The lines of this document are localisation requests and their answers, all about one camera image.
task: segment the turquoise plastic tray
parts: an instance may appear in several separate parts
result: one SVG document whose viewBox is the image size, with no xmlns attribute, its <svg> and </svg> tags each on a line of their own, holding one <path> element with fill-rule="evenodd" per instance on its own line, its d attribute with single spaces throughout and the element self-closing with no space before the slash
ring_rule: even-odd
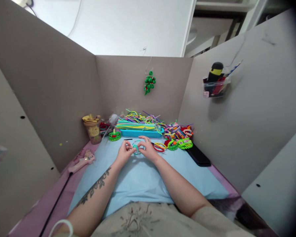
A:
<svg viewBox="0 0 296 237">
<path fill-rule="evenodd" d="M 149 138 L 160 138 L 162 134 L 157 131 L 142 131 L 142 130 L 128 130 L 128 129 L 120 129 L 123 137 L 138 137 L 138 136 L 146 136 Z"/>
</svg>

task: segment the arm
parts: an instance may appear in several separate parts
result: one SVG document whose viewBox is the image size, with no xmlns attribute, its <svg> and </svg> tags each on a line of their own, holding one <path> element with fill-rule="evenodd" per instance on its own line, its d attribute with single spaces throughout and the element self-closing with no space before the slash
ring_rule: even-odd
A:
<svg viewBox="0 0 296 237">
<path fill-rule="evenodd" d="M 129 141 L 124 140 L 116 160 L 71 211 L 67 220 L 72 224 L 75 235 L 90 236 L 97 228 L 112 195 L 119 172 L 135 151 L 136 148 L 133 148 Z M 62 225 L 56 234 L 68 232 L 67 226 Z"/>
<path fill-rule="evenodd" d="M 171 198 L 184 215 L 191 217 L 204 206 L 213 207 L 192 184 L 157 154 L 148 137 L 139 138 L 145 139 L 145 142 L 138 143 L 138 147 L 145 147 L 140 152 L 157 167 Z"/>
</svg>

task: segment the hook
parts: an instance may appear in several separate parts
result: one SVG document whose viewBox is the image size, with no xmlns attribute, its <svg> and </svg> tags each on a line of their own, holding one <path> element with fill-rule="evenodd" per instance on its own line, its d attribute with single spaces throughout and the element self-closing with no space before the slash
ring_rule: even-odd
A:
<svg viewBox="0 0 296 237">
<path fill-rule="evenodd" d="M 148 65 L 147 65 L 147 67 L 146 67 L 145 74 L 149 74 L 149 73 L 147 73 L 147 68 L 148 68 L 148 66 L 149 66 L 149 64 L 150 64 L 151 59 L 152 59 L 152 56 L 150 57 L 149 63 L 148 63 Z"/>
</svg>

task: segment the pen holder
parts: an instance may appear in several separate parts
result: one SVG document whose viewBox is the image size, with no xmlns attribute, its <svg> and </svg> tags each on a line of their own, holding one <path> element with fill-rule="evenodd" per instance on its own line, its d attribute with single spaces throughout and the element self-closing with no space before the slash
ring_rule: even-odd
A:
<svg viewBox="0 0 296 237">
<path fill-rule="evenodd" d="M 224 96 L 227 85 L 231 82 L 230 77 L 222 77 L 221 80 L 217 82 L 205 83 L 205 81 L 207 81 L 207 77 L 203 78 L 203 82 L 204 82 L 203 97 L 204 98 Z"/>
</svg>

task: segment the hand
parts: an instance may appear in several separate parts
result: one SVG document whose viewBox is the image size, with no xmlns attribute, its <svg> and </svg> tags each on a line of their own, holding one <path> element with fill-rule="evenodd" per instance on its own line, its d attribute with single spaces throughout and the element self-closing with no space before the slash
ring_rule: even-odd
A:
<svg viewBox="0 0 296 237">
<path fill-rule="evenodd" d="M 122 166 L 126 164 L 129 157 L 136 151 L 136 148 L 133 148 L 129 141 L 124 140 L 121 147 L 118 150 L 117 157 L 115 161 L 120 162 Z"/>
<path fill-rule="evenodd" d="M 144 142 L 139 142 L 137 144 L 138 150 L 150 161 L 155 162 L 158 158 L 161 158 L 161 156 L 158 155 L 156 150 L 154 149 L 153 145 L 150 142 L 150 139 L 145 136 L 139 136 L 139 138 L 144 139 Z"/>
</svg>

